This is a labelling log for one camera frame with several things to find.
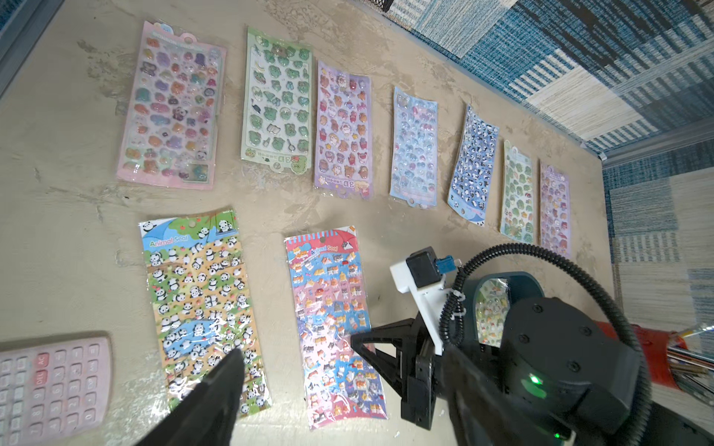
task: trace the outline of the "pink sticker sheet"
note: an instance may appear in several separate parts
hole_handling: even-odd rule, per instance
[[[144,22],[118,178],[172,188],[213,188],[225,60],[225,48]]]
[[[570,258],[570,180],[547,164],[540,165],[540,245]]]
[[[372,93],[367,76],[318,62],[315,187],[341,198],[372,196]]]
[[[353,226],[285,240],[311,429],[346,418],[386,419],[379,374],[350,347],[370,330]]]

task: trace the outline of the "green sticker sheet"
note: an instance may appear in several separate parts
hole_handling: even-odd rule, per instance
[[[533,163],[508,140],[503,155],[501,233],[517,242],[534,243]]]
[[[506,323],[510,308],[506,279],[490,279],[483,283],[476,295],[476,329],[479,343],[501,346],[503,324]]]
[[[241,158],[275,172],[312,166],[312,47],[248,28]]]

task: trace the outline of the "purple sticker sheet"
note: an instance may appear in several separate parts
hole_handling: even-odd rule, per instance
[[[540,165],[540,245],[570,258],[570,180]]]
[[[305,373],[308,422],[386,419],[382,382],[350,346],[369,331],[362,262],[353,226],[285,240]]]
[[[438,104],[394,87],[394,148],[389,195],[409,206],[436,206]]]
[[[367,76],[318,62],[315,187],[341,198],[372,196],[372,96]]]
[[[497,141],[498,127],[484,122],[471,106],[466,106],[461,148],[453,169],[448,205],[458,215],[479,226],[483,226],[486,219]]]

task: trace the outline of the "plastic packaging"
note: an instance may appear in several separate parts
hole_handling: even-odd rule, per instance
[[[116,175],[211,189],[226,50],[170,30],[144,22]]]
[[[490,279],[482,284],[476,295],[476,332],[479,343],[501,346],[503,324],[510,309],[506,279]]]
[[[438,104],[394,87],[391,190],[409,206],[436,206]]]
[[[386,419],[379,374],[350,346],[370,330],[362,264],[353,226],[285,240],[300,334],[309,424]]]
[[[501,233],[518,242],[534,243],[533,164],[508,140],[503,153]]]
[[[540,245],[570,258],[570,180],[540,164]]]
[[[486,219],[497,141],[498,127],[484,122],[471,106],[466,106],[448,205],[458,215],[479,226],[483,226]]]
[[[234,348],[246,364],[241,416],[270,407],[233,211],[145,221],[139,228],[169,407]]]
[[[372,93],[367,76],[318,62],[315,187],[348,198],[372,196]]]
[[[248,28],[241,158],[275,172],[312,166],[312,48]]]

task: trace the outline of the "panda sticker sheet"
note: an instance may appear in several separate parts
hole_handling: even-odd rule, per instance
[[[346,418],[386,419],[379,374],[350,346],[370,330],[353,226],[285,240],[303,356],[310,429]]]
[[[139,224],[169,407],[234,348],[246,364],[241,416],[271,406],[232,210]]]

